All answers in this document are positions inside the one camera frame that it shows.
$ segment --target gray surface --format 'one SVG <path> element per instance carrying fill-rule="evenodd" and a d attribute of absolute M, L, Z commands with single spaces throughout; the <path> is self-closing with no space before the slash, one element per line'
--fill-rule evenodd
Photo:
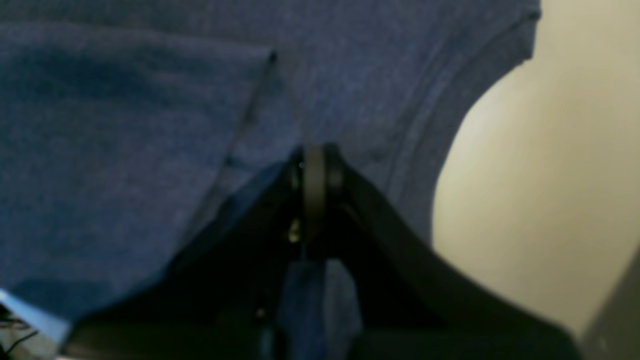
<path fill-rule="evenodd" d="M 640 359 L 640 249 L 580 347 L 588 360 Z"/>

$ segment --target blue fabric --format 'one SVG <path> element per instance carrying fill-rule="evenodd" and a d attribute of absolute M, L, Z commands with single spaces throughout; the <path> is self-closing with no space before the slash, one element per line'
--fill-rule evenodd
<path fill-rule="evenodd" d="M 349 270 L 338 259 L 326 262 L 324 327 L 327 359 L 346 359 L 351 342 L 363 329 L 358 293 Z"/>
<path fill-rule="evenodd" d="M 429 244 L 460 122 L 531 57 L 539 16 L 538 0 L 0 0 L 0 288 L 71 320 L 108 306 L 301 143 L 337 142 Z M 325 331 L 349 317 L 327 307 Z"/>
<path fill-rule="evenodd" d="M 289 338 L 291 360 L 326 359 L 325 279 L 324 261 L 297 261 L 289 265 L 277 321 Z"/>

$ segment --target white wall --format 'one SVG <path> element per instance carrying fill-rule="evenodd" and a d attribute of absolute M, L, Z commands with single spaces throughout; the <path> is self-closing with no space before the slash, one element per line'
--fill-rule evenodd
<path fill-rule="evenodd" d="M 640 1 L 543 0 L 533 61 L 473 107 L 435 247 L 581 335 L 640 244 Z"/>

